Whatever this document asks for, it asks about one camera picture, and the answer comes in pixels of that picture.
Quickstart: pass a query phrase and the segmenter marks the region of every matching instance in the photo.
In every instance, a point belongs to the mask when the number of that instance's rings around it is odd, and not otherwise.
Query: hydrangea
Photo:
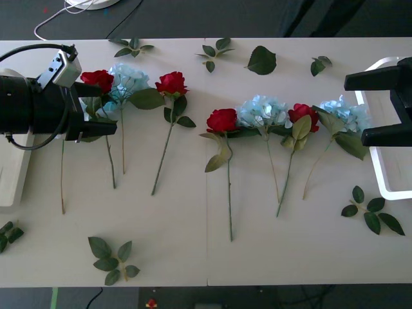
[[[342,132],[361,133],[371,126],[371,117],[366,105],[351,106],[344,100],[343,95],[339,97],[339,101],[322,102],[320,108],[333,114],[345,123],[344,128],[341,130]]]

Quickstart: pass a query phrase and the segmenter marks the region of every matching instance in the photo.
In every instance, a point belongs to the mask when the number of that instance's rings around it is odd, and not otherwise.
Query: red flower
[[[156,82],[155,84],[159,92],[167,92],[171,95],[177,92],[179,97],[187,93],[185,78],[181,72],[172,72],[161,76],[160,82]]]
[[[80,79],[88,85],[99,85],[103,93],[108,93],[111,90],[111,85],[115,77],[110,75],[106,70],[84,72]]]
[[[237,130],[236,111],[232,108],[215,109],[206,123],[210,127],[208,132],[229,132]]]
[[[306,104],[296,103],[293,109],[289,109],[288,113],[290,121],[293,123],[297,122],[303,116],[309,115],[312,119],[312,127],[310,128],[310,131],[317,132],[317,130],[319,130],[319,126],[316,125],[319,120],[319,115]]]

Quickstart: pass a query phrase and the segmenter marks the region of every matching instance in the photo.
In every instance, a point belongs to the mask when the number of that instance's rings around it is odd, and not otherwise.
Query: white base
[[[69,5],[75,5],[77,3],[84,2],[85,0],[66,0]],[[101,8],[107,8],[108,6],[118,3],[120,0],[95,0],[95,2],[88,8],[88,10],[100,10]],[[76,8],[81,10],[87,8],[90,3],[84,3],[83,5],[78,5]]]

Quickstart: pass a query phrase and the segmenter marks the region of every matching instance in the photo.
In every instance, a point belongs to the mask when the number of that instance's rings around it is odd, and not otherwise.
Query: red rose
[[[215,109],[206,123],[210,127],[208,132],[229,132],[237,130],[236,127],[236,111],[232,108]]]
[[[179,97],[185,95],[187,90],[185,89],[185,78],[181,72],[172,72],[160,77],[160,82],[156,82],[157,91],[168,92],[174,95],[179,93]]]
[[[111,85],[115,77],[110,75],[106,70],[84,72],[80,79],[88,85],[99,85],[103,93],[108,93],[111,90]]]
[[[296,103],[293,109],[289,109],[288,113],[290,121],[293,123],[297,122],[303,116],[309,115],[312,119],[312,127],[310,128],[310,131],[316,132],[319,130],[319,126],[316,125],[319,120],[319,115],[306,104]]]

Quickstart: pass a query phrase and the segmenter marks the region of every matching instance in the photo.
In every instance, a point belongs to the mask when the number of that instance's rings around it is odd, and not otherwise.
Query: rose stem
[[[163,164],[163,160],[164,160],[164,158],[165,158],[167,145],[168,145],[169,139],[170,139],[170,134],[172,133],[172,128],[173,128],[173,126],[174,126],[174,122],[173,122],[173,109],[174,109],[174,100],[172,100],[172,108],[171,108],[171,110],[170,110],[170,128],[169,128],[169,133],[167,134],[167,140],[166,140],[165,148],[163,149],[162,159],[160,160],[160,165],[159,165],[159,169],[158,169],[158,171],[157,171],[156,180],[154,181],[154,186],[153,186],[153,190],[152,190],[151,196],[155,195],[155,192],[156,192],[157,181],[159,180],[160,170],[162,169],[162,164]]]
[[[277,197],[277,202],[279,203],[279,189],[277,188],[277,180],[276,180],[275,167],[274,167],[274,165],[273,165],[272,155],[270,154],[269,140],[266,141],[266,145],[268,146],[268,153],[269,153],[269,158],[270,158],[270,164],[272,165],[273,177],[275,178],[276,197]]]
[[[230,157],[227,159],[227,186],[229,190],[229,232],[230,232],[230,242],[233,241],[233,228],[232,228],[232,198],[230,195],[230,186],[232,185],[230,183],[230,160],[233,157],[233,150],[230,148],[229,145],[229,139],[227,138],[227,133],[225,133],[225,138],[226,138],[226,145],[230,150]]]
[[[331,139],[331,140],[330,140],[330,143],[328,144],[328,146],[326,146],[326,149],[324,150],[324,152],[323,152],[323,153],[319,156],[319,158],[316,160],[314,166],[312,166],[312,169],[310,170],[310,173],[309,173],[309,177],[308,177],[308,179],[307,179],[307,181],[306,181],[306,183],[305,183],[305,185],[304,185],[302,200],[304,200],[304,199],[306,198],[306,193],[308,192],[309,179],[310,179],[310,176],[312,175],[312,173],[313,173],[313,171],[314,171],[314,169],[315,169],[316,164],[321,160],[321,158],[323,157],[323,155],[324,155],[324,154],[326,153],[326,151],[329,149],[329,146],[332,144],[332,142],[333,142],[333,140]]]
[[[110,145],[109,145],[109,138],[106,135],[106,147],[108,148],[108,153],[109,153],[109,159],[110,159],[110,165],[111,165],[111,179],[113,181],[113,188],[116,189],[116,181],[115,181],[115,167],[113,165],[113,159],[111,158],[111,152],[110,152]]]
[[[62,214],[65,214],[66,209],[64,209],[64,200],[63,200],[63,155],[64,155],[64,140],[62,140],[62,160],[60,163],[60,197],[62,199]]]
[[[294,153],[295,153],[295,151],[293,150],[292,153],[290,154],[288,174],[287,174],[287,176],[286,176],[285,186],[283,187],[283,192],[282,192],[281,201],[279,202],[279,207],[277,208],[276,217],[279,217],[279,212],[281,211],[281,206],[282,206],[282,203],[283,203],[283,198],[285,198],[286,188],[288,187],[288,181],[289,181],[290,166],[292,165],[292,158],[293,158],[293,156],[294,156]]]

